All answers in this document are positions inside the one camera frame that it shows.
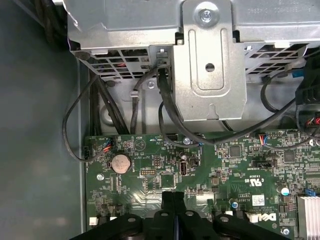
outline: chip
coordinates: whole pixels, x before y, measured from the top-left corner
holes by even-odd
[[[211,183],[213,186],[219,185],[219,178],[217,178],[217,177],[211,178]]]
[[[283,156],[283,162],[294,163],[296,161],[296,153],[294,151],[285,151]]]
[[[175,178],[173,174],[161,175],[161,187],[163,189],[171,189],[175,187]]]
[[[230,147],[230,157],[231,158],[241,157],[241,148],[240,148],[240,146],[231,146]]]
[[[288,204],[288,203],[292,202],[292,199],[291,199],[290,196],[284,196],[284,197],[283,197],[283,202],[284,202],[285,204]]]

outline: usb port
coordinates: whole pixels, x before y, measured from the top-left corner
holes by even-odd
[[[187,175],[187,164],[185,161],[180,162],[180,173],[182,176]]]

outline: white label sticker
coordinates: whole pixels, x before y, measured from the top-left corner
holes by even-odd
[[[252,206],[264,206],[265,195],[252,195]]]

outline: blue connector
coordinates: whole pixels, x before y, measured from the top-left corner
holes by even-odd
[[[307,194],[310,197],[315,197],[316,196],[316,193],[314,191],[310,190],[310,189],[305,189],[304,193]]]

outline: red and blue wire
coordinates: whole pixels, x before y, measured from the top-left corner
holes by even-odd
[[[105,143],[105,147],[104,147],[103,151],[104,151],[105,153],[107,153],[111,148],[112,148],[112,142],[111,142],[110,139],[108,139],[108,140],[106,141],[106,143]]]
[[[268,136],[267,135],[259,135],[260,144],[264,146],[267,143]]]

